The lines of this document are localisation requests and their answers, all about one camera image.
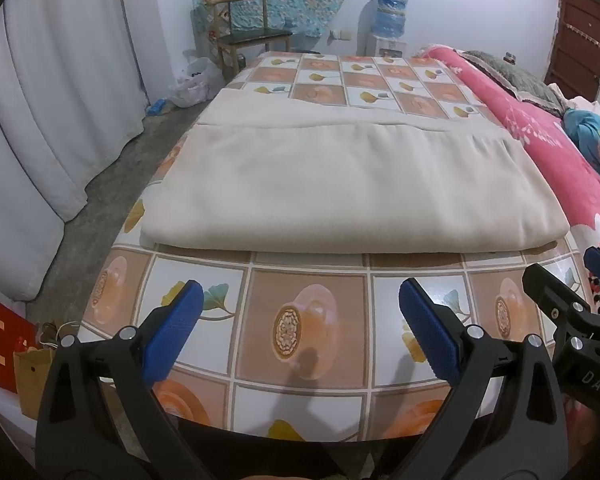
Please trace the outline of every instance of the pink blanket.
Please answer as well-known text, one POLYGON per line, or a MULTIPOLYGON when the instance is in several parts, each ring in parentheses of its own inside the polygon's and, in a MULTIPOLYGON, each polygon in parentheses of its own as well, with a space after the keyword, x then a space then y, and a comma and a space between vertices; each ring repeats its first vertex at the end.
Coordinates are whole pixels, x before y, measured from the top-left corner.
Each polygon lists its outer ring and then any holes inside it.
POLYGON ((422 55, 445 63, 524 144, 560 201, 580 251, 600 247, 600 176, 564 133, 560 119, 517 101, 448 46, 429 46, 422 55))

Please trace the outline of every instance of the red gift bag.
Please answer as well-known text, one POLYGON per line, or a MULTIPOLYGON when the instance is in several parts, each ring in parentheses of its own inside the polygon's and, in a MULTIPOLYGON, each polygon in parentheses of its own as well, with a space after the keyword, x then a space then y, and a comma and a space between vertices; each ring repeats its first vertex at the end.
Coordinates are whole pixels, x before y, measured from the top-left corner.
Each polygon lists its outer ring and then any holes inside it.
POLYGON ((36 345, 36 327, 0 303, 0 387, 17 393, 13 353, 36 345))

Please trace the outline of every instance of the white curtain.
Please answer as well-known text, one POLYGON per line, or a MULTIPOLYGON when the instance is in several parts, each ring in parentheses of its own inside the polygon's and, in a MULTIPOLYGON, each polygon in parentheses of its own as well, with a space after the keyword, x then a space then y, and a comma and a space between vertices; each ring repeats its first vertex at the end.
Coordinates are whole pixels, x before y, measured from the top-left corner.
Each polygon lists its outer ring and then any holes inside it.
POLYGON ((142 132, 146 97, 120 0, 6 0, 0 10, 0 291, 30 300, 86 203, 142 132))

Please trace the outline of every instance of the wooden door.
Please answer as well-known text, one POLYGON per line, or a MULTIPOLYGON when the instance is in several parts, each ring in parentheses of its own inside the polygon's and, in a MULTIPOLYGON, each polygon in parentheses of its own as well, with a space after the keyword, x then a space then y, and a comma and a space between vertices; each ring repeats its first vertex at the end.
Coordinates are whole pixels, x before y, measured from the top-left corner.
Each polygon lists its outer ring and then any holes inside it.
POLYGON ((558 34, 544 82, 567 99, 595 101, 600 89, 600 0, 560 0, 558 34))

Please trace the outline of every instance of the concrete floor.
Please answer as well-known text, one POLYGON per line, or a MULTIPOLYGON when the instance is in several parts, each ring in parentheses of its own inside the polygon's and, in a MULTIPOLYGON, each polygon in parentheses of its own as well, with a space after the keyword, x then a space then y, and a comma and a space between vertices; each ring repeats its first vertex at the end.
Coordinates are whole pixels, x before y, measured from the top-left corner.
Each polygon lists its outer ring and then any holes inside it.
POLYGON ((133 204, 164 157, 207 103, 144 118, 144 132, 86 187, 87 205, 64 226, 42 289, 27 303, 33 323, 81 320, 93 284, 133 204))

